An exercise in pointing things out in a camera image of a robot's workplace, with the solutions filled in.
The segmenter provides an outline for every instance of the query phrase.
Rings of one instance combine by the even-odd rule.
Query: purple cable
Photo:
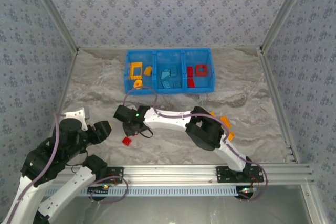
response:
[[[128,182],[127,182],[126,179],[124,179],[124,178],[121,177],[121,176],[109,176],[109,177],[106,177],[106,178],[102,178],[102,179],[100,179],[100,180],[98,180],[98,181],[93,182],[93,183],[90,184],[89,186],[98,184],[98,183],[100,183],[100,182],[102,182],[102,181],[105,181],[105,180],[107,180],[107,179],[112,179],[112,178],[118,178],[118,179],[121,179],[122,181],[125,182],[125,184],[126,184],[126,190],[125,190],[125,193],[124,193],[121,197],[119,197],[118,199],[116,199],[116,200],[111,200],[111,201],[96,201],[96,202],[98,202],[99,204],[113,204],[113,203],[117,203],[117,202],[123,200],[123,199],[126,197],[126,195],[128,194]],[[93,195],[95,194],[95,191],[97,191],[97,189],[96,189],[96,190],[93,190],[93,192],[90,194],[90,199],[91,199],[92,201],[95,201],[95,200],[93,199]]]
[[[22,190],[21,194],[19,195],[19,197],[17,198],[17,203],[14,205],[12,212],[10,213],[9,217],[8,217],[8,224],[11,223],[12,219],[14,218],[14,214],[21,202],[21,200],[23,199],[23,197],[25,196],[26,192],[31,188],[31,186],[33,184],[35,184],[40,178],[42,178],[42,176],[48,171],[49,167],[51,166],[56,152],[57,152],[57,148],[58,148],[58,144],[59,144],[59,123],[58,123],[58,117],[56,114],[54,114],[54,119],[55,119],[55,128],[56,128],[56,140],[55,140],[55,145],[54,145],[54,149],[52,150],[50,159],[47,163],[47,165],[44,167],[44,169],[42,170],[42,172],[32,181],[30,182],[25,189]]]
[[[133,90],[136,90],[136,89],[139,89],[139,88],[149,89],[149,90],[151,90],[151,91],[155,94],[155,99],[154,99],[154,103],[153,103],[153,109],[154,109],[154,111],[155,111],[155,113],[156,113],[157,115],[162,116],[163,118],[180,119],[180,118],[188,118],[188,117],[192,117],[192,116],[203,116],[203,117],[205,117],[205,118],[211,118],[211,119],[215,120],[216,122],[220,123],[220,124],[223,126],[223,128],[225,129],[225,131],[226,131],[226,136],[225,136],[225,138],[223,139],[223,142],[225,142],[226,146],[233,152],[233,154],[235,154],[235,155],[236,155],[239,159],[241,159],[243,162],[246,162],[246,163],[248,163],[248,164],[252,164],[252,165],[256,165],[256,166],[258,166],[258,167],[262,170],[262,172],[265,174],[265,187],[264,187],[263,191],[262,191],[259,195],[257,195],[255,198],[253,198],[253,199],[249,199],[249,200],[244,200],[244,199],[243,199],[243,200],[244,200],[244,201],[255,201],[255,200],[259,199],[259,198],[266,192],[266,189],[267,189],[267,186],[268,186],[268,178],[267,178],[267,174],[266,174],[265,169],[264,169],[261,165],[259,165],[258,163],[255,163],[255,162],[253,162],[253,161],[246,160],[245,158],[241,157],[241,156],[240,156],[240,155],[239,155],[239,154],[238,154],[238,153],[237,153],[237,152],[236,152],[230,145],[227,144],[226,140],[227,140],[227,138],[228,138],[228,136],[229,136],[230,130],[229,130],[228,127],[225,125],[225,123],[223,123],[220,119],[218,119],[218,118],[216,118],[216,117],[214,117],[214,116],[212,116],[212,115],[208,115],[208,114],[200,114],[200,113],[196,113],[196,114],[187,114],[187,115],[183,115],[183,116],[181,116],[181,115],[164,115],[164,114],[161,114],[161,113],[159,113],[159,112],[157,111],[157,109],[156,109],[156,102],[157,102],[157,100],[158,100],[157,92],[156,92],[154,89],[152,89],[151,87],[148,87],[148,86],[136,87],[136,88],[133,88],[133,89],[131,89],[130,91],[128,91],[127,94],[126,94],[125,97],[124,97],[124,100],[123,100],[123,102],[122,102],[122,105],[125,105],[125,103],[126,103],[126,99],[127,99],[127,97],[129,96],[129,94],[130,94]]]

